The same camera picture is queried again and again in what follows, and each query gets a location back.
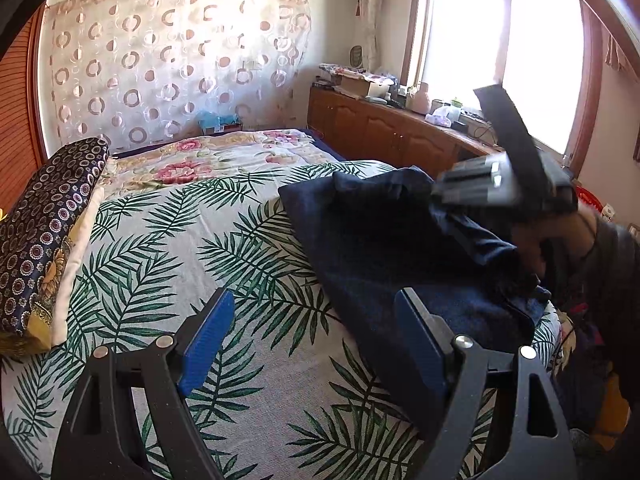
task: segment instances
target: wooden window frame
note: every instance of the wooden window frame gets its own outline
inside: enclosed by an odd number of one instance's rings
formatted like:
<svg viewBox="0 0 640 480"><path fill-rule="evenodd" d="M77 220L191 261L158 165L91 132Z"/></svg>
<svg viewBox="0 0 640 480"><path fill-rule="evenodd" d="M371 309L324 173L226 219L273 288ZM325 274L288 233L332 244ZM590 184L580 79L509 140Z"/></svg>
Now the wooden window frame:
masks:
<svg viewBox="0 0 640 480"><path fill-rule="evenodd" d="M412 81L415 67L418 69L418 74L420 73L419 70L424 67L424 59L426 58L427 41L417 36L417 32L422 31L422 33L424 33L425 25L423 25L423 23L426 23L428 16L421 16L418 12L418 8L420 7L418 4L419 1L420 0L412 0L410 9L409 30L407 33L400 79L403 84ZM564 155L564 162L568 164L569 169L575 176L580 174L593 134L593 127L595 125L600 101L602 63L604 59L600 20L583 0L580 0L580 10L584 31L582 80L580 82L578 103L569 141L564 154L560 154L561 156ZM499 82L504 78L510 34L510 20L505 21L505 27L500 35L500 49L498 50L495 70L495 79Z"/></svg>

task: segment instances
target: wooden shutter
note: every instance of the wooden shutter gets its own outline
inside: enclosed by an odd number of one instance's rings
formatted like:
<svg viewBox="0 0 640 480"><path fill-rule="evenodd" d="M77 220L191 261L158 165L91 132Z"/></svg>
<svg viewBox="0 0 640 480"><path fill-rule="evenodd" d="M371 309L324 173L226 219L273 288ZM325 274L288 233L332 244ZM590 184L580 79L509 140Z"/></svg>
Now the wooden shutter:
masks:
<svg viewBox="0 0 640 480"><path fill-rule="evenodd" d="M24 25L0 60L0 208L5 212L44 161L34 99L41 15L37 12Z"/></svg>

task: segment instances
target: window frame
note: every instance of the window frame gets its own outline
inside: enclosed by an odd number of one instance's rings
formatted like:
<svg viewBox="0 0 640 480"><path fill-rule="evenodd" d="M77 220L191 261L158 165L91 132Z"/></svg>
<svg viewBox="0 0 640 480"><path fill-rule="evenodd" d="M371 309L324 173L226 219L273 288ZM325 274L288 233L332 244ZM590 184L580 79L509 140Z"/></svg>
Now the window frame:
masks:
<svg viewBox="0 0 640 480"><path fill-rule="evenodd" d="M407 33L404 60L402 64L401 83L419 84L428 44L430 25L430 5L433 0L412 0ZM511 0L505 0L510 13ZM600 86L602 82L602 26L593 11L580 0L582 27L584 31L584 53L582 57L582 80L578 93L574 122L564 153L558 153L546 144L534 141L543 150L555 155L558 161L568 166L571 172L578 176L586 157L593 127L595 125L600 101ZM496 59L496 81L502 81L506 67L507 49L509 44L510 20L505 20L504 29L500 36L500 50Z"/></svg>

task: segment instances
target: bedspread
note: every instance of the bedspread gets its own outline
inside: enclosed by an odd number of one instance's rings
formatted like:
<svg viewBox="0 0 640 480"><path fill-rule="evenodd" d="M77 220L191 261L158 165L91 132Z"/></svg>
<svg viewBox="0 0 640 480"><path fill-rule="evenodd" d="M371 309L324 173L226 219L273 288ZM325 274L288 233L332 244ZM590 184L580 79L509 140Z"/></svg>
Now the bedspread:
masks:
<svg viewBox="0 0 640 480"><path fill-rule="evenodd" d="M110 159L100 184L108 199L219 176L336 162L313 142L299 130L193 137L140 155Z"/></svg>
<svg viewBox="0 0 640 480"><path fill-rule="evenodd" d="M361 359L277 192L334 171L363 178L389 170L372 161L276 168L104 202L74 285L68 341L2 362L5 424L34 469L50 473L66 406L96 346L145 347L228 286L233 325L187 400L225 478L402 478L417 431ZM534 342L545 360L558 329L549 304ZM466 476L478 464L493 399L487 391L482 400ZM168 478L139 390L134 402L152 468Z"/></svg>

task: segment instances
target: metal screw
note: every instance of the metal screw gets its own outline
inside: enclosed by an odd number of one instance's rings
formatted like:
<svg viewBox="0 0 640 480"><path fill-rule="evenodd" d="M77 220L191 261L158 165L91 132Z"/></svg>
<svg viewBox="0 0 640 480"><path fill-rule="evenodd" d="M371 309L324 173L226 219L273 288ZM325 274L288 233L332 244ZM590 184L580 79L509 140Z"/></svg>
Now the metal screw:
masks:
<svg viewBox="0 0 640 480"><path fill-rule="evenodd" d="M466 335L459 335L455 341L458 348L471 348L474 345L474 340Z"/></svg>
<svg viewBox="0 0 640 480"><path fill-rule="evenodd" d="M520 348L520 354L525 359L535 359L537 355L535 349L530 346L523 346Z"/></svg>
<svg viewBox="0 0 640 480"><path fill-rule="evenodd" d="M172 344L174 344L174 338L170 335L161 335L156 339L156 346L158 348L169 348Z"/></svg>
<svg viewBox="0 0 640 480"><path fill-rule="evenodd" d="M109 348L107 346L98 346L94 350L94 357L97 359L102 359L109 353Z"/></svg>

